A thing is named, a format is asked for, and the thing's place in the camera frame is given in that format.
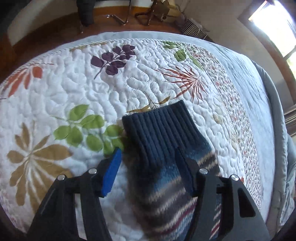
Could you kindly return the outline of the blue striped knit sweater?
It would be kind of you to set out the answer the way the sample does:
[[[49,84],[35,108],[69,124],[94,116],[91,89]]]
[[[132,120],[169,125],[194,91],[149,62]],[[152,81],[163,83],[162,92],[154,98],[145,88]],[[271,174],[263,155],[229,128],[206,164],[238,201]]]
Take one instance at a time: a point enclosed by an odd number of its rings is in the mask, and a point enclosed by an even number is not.
[[[210,144],[183,101],[122,119],[127,134],[129,196],[148,240],[184,240],[197,204],[185,190],[175,151],[219,175]]]

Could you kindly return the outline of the grey rumpled duvet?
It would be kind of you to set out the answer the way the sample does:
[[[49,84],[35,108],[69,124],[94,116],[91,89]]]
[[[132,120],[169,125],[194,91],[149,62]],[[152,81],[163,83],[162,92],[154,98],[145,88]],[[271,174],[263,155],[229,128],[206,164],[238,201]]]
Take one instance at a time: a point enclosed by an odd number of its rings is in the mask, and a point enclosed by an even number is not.
[[[295,145],[287,133],[280,97],[273,81],[261,66],[256,62],[253,64],[263,81],[273,118],[275,173],[266,226],[270,236],[274,237],[283,230],[295,209]]]

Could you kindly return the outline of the white floral quilted bedspread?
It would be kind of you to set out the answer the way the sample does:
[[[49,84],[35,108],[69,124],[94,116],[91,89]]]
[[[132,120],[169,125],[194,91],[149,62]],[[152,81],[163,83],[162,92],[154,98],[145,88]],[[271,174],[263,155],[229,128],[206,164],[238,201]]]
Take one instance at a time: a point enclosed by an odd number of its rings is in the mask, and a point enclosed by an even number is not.
[[[161,32],[103,33],[20,66],[1,84],[1,206],[27,232],[59,174],[82,174],[127,148],[124,116],[183,101],[215,155],[204,167],[237,174],[271,218],[278,98],[247,56]]]

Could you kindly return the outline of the wooden coat rack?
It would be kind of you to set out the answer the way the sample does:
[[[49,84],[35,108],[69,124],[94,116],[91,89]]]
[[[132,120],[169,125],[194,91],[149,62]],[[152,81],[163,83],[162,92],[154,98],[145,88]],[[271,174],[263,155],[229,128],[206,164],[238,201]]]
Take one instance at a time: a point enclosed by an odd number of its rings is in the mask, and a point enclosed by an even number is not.
[[[136,13],[134,17],[142,24],[149,26],[153,18],[164,23],[173,23],[182,12],[175,1],[152,1],[148,11]]]

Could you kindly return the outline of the window with wooden frame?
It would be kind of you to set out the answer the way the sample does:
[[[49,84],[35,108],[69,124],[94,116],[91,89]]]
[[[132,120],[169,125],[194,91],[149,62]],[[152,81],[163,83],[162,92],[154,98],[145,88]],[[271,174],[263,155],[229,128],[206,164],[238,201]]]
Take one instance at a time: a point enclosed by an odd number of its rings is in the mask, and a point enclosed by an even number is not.
[[[238,17],[295,77],[295,21],[280,1],[252,1]]]

